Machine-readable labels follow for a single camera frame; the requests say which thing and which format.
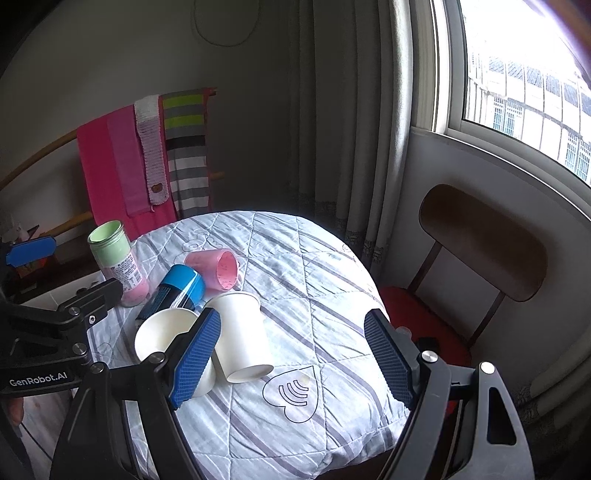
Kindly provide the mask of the green pink lined glass cup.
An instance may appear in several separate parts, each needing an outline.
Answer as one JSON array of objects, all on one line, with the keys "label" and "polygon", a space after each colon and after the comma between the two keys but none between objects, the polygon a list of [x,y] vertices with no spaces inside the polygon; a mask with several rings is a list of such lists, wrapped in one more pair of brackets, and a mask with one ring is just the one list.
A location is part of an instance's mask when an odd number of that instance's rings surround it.
[{"label": "green pink lined glass cup", "polygon": [[88,235],[87,243],[104,277],[121,283],[124,307],[134,307],[147,298],[148,281],[119,220],[97,226]]}]

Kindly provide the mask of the lying white paper cup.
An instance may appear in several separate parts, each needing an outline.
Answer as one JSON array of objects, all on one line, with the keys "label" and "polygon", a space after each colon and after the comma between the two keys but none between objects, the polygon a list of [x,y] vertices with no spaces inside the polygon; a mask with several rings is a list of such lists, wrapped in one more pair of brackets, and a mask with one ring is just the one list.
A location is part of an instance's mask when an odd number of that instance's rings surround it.
[{"label": "lying white paper cup", "polygon": [[259,298],[232,291],[211,298],[205,307],[221,318],[221,336],[214,352],[228,383],[252,382],[273,371]]}]

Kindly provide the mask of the blue black metal tumbler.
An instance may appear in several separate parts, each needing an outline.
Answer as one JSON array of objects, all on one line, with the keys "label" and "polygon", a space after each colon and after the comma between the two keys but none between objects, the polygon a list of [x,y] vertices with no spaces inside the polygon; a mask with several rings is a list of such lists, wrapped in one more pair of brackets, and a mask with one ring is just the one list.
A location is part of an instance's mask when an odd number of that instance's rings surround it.
[{"label": "blue black metal tumbler", "polygon": [[204,298],[205,282],[201,275],[184,264],[174,264],[157,285],[135,321],[143,323],[153,314],[168,308],[194,310]]}]

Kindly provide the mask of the striped quilted table cover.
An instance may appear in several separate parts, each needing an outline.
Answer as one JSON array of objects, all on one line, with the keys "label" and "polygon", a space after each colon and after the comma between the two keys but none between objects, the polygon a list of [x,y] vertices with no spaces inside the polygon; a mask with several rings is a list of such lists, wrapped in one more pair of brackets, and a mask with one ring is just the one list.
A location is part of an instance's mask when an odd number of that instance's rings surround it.
[{"label": "striped quilted table cover", "polygon": [[273,371],[249,383],[218,378],[177,417],[209,479],[373,479],[408,418],[363,337],[382,306],[352,250],[310,220],[230,211],[140,236],[133,251],[151,284],[201,250],[238,259],[236,289],[259,299],[256,336]]}]

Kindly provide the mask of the magenta pink towel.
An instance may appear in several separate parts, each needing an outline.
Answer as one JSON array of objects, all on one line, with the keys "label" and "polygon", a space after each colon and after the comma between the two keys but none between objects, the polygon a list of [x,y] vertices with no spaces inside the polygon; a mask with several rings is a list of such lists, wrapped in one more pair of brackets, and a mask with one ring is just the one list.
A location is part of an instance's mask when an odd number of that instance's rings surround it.
[{"label": "magenta pink towel", "polygon": [[110,220],[119,220],[131,240],[177,220],[170,189],[160,97],[159,104],[169,199],[159,206],[150,204],[148,212],[134,217],[126,214],[115,167],[107,129],[107,116],[111,112],[80,126],[76,131],[84,180],[95,222],[100,225]]}]

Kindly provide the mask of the light pink cloth strip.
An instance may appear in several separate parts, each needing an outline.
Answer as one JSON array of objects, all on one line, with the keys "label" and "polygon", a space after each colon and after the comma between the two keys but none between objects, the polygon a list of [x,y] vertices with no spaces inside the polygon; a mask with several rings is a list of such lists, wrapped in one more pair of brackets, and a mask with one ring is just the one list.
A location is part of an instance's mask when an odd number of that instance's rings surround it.
[{"label": "light pink cloth strip", "polygon": [[128,105],[111,112],[107,129],[126,214],[134,217],[146,213],[150,202],[133,107]]}]

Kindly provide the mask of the wooden drying rack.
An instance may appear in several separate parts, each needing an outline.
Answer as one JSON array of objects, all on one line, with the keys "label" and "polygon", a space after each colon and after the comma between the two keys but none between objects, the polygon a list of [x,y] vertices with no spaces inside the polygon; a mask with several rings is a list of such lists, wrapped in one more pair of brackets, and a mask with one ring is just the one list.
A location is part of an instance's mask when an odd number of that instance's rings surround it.
[{"label": "wooden drying rack", "polygon": [[[17,179],[20,175],[26,172],[29,168],[33,165],[37,164],[43,158],[47,157],[48,155],[52,154],[54,151],[58,150],[59,148],[73,142],[77,139],[76,130],[72,130],[56,140],[52,141],[50,144],[46,145],[45,147],[41,148],[29,158],[27,158],[24,162],[18,165],[15,169],[13,169],[10,173],[8,173],[2,180],[1,180],[1,189],[4,190],[8,185],[10,185],[15,179]],[[80,213],[71,219],[67,220],[66,222],[61,223],[60,225],[42,232],[39,234],[40,237],[58,237],[66,232],[69,232],[89,221],[93,221],[94,217],[91,211],[85,211]]]}]

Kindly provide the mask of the grey white striped garment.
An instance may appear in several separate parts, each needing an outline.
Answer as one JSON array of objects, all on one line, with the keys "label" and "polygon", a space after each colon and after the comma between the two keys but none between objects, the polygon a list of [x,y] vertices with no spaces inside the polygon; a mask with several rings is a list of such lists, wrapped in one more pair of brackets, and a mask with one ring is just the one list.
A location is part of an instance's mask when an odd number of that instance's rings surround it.
[{"label": "grey white striped garment", "polygon": [[211,210],[211,174],[207,162],[207,103],[214,88],[198,88],[161,97],[172,201],[179,219]]}]

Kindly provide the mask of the grey curtain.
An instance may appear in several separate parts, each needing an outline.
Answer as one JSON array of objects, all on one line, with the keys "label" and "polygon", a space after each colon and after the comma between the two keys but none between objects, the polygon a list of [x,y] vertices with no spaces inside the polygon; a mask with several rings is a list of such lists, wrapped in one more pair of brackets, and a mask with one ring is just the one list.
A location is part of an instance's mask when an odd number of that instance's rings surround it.
[{"label": "grey curtain", "polygon": [[379,278],[402,193],[413,97],[407,1],[291,1],[290,207]]}]

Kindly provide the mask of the window with white frame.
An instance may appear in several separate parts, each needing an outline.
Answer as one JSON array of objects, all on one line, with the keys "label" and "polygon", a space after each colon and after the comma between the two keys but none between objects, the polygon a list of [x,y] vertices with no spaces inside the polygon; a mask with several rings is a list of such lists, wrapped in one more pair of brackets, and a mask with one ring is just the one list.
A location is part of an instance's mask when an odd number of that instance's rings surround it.
[{"label": "window with white frame", "polygon": [[413,123],[590,203],[590,84],[539,1],[414,1]]}]

